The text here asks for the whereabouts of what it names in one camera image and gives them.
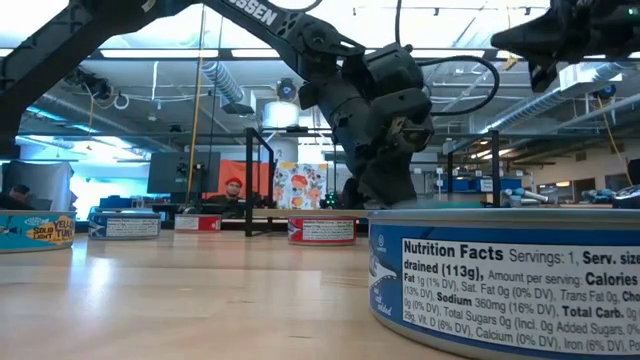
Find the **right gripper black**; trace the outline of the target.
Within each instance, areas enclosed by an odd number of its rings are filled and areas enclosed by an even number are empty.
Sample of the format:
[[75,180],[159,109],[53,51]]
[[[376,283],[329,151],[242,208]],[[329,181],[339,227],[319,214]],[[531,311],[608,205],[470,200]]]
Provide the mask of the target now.
[[551,0],[542,17],[495,33],[491,45],[526,58],[531,89],[543,93],[558,62],[625,58],[625,0]]

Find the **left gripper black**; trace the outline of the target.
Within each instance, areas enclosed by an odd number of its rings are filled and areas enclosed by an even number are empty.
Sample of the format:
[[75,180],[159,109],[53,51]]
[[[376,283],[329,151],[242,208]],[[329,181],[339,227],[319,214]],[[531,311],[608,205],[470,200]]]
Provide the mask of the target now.
[[385,207],[415,202],[412,156],[383,150],[385,127],[391,116],[384,115],[382,108],[392,104],[400,91],[394,89],[367,100],[349,82],[316,82],[315,89],[317,106],[344,149],[347,168],[362,173],[359,182],[355,178],[345,181],[342,207],[361,207],[358,190]]

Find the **red label seafood can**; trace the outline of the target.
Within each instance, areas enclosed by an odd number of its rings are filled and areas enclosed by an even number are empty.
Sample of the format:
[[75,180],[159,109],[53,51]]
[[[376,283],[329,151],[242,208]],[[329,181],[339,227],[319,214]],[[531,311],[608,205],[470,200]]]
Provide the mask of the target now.
[[211,214],[178,214],[175,216],[176,232],[218,232],[222,218]]
[[292,216],[288,218],[288,241],[295,245],[353,245],[357,222],[354,217]]

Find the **teal yellowfin tuna can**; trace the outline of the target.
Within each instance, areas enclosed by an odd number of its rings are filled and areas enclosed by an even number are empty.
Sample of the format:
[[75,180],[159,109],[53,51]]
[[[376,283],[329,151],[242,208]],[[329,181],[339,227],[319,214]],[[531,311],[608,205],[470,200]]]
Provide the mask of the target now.
[[418,209],[474,209],[483,208],[480,202],[458,202],[458,201],[442,201],[442,200],[407,200],[395,203],[392,209],[400,210],[418,210]]
[[70,248],[75,232],[75,212],[0,210],[0,254]]

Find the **blue label tuna can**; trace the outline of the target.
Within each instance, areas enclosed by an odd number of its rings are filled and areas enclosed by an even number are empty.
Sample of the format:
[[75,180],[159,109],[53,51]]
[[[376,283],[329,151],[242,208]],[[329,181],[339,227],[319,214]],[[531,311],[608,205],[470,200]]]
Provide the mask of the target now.
[[161,218],[156,213],[95,212],[89,216],[88,234],[100,240],[156,239]]
[[372,212],[369,307],[476,360],[640,360],[640,210]]

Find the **floral patterned cloth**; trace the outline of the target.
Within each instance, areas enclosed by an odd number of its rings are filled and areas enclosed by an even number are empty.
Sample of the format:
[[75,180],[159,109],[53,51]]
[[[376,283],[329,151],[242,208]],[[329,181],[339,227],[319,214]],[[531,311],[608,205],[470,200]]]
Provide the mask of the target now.
[[278,209],[317,210],[327,190],[327,164],[279,163],[273,177]]

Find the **blue storage bins row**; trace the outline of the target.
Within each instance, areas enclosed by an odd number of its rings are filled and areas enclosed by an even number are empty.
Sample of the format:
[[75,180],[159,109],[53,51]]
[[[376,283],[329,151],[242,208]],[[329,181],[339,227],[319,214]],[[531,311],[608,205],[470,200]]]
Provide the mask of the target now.
[[[522,187],[522,180],[520,178],[501,178],[500,189],[517,189]],[[447,192],[449,188],[449,179],[444,177],[437,180],[434,189]],[[493,191],[493,179],[489,177],[482,178],[466,178],[466,177],[454,177],[452,191],[454,193],[489,193]]]

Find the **white cylindrical ceiling fixture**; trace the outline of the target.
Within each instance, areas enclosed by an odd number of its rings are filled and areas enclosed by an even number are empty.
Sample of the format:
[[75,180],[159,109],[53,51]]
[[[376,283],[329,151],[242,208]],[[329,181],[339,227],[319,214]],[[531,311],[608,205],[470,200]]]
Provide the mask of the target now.
[[300,109],[295,103],[269,102],[263,109],[262,124],[266,128],[286,128],[298,124]]

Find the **orange partition panel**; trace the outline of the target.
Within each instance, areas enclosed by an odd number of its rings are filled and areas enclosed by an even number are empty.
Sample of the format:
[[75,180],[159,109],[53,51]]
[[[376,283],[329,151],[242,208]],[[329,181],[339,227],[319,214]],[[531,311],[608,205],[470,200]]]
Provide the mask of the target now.
[[[227,194],[227,183],[236,182],[240,184],[239,197],[241,199],[246,198],[247,181],[246,181],[246,163],[233,160],[221,160],[219,165],[219,184],[218,188],[212,192],[207,192],[203,195],[204,199],[213,198],[214,196],[222,196]],[[254,193],[259,193],[261,196],[268,195],[269,184],[272,181],[272,177],[269,171],[269,164],[267,162],[252,164],[252,181],[251,187]]]

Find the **person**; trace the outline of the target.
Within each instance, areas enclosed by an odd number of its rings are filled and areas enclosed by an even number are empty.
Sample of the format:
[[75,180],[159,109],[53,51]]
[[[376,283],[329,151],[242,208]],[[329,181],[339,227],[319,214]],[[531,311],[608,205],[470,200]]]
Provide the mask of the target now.
[[241,218],[245,214],[246,204],[241,197],[243,182],[231,177],[225,182],[225,193],[208,198],[204,210],[208,214],[221,215],[223,218]]
[[0,210],[34,210],[29,204],[30,188],[19,184],[8,193],[0,193]]

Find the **black domed object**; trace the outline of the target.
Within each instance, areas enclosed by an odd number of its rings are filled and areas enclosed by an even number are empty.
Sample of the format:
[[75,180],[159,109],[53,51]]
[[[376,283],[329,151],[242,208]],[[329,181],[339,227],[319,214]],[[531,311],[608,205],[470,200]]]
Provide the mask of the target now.
[[612,199],[614,209],[640,210],[640,184],[617,191]]

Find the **black computer monitor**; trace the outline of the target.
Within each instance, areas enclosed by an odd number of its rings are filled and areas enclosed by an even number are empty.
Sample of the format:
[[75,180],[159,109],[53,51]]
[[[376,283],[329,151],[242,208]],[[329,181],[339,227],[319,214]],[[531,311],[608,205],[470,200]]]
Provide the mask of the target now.
[[149,166],[147,192],[186,193],[188,185],[197,193],[216,192],[219,185],[219,152],[153,153]]

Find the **grey cloth cover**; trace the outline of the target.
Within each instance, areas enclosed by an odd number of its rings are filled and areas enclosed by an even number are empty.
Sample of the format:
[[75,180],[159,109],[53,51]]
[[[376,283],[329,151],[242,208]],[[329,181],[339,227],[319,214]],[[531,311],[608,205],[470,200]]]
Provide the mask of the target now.
[[36,210],[66,212],[72,206],[73,174],[67,162],[42,164],[13,160],[0,166],[0,185],[3,192],[16,186],[26,187],[25,203]]

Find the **long silver air duct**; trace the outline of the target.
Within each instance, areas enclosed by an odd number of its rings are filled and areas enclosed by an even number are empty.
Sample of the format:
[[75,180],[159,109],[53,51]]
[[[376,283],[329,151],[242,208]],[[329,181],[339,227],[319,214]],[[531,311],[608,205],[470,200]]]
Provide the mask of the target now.
[[507,129],[520,121],[541,115],[574,97],[581,97],[587,93],[601,90],[612,82],[621,81],[622,73],[633,67],[633,63],[626,62],[569,65],[558,73],[558,87],[533,97],[523,105],[499,116],[493,123],[487,125],[482,133]]

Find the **silver ribbed air duct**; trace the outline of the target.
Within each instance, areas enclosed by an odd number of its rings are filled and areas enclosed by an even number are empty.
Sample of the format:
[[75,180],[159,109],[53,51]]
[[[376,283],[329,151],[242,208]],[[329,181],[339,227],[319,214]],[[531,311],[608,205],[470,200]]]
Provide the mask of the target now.
[[206,61],[201,66],[201,72],[214,85],[217,93],[228,102],[237,103],[244,98],[240,86],[223,63]]

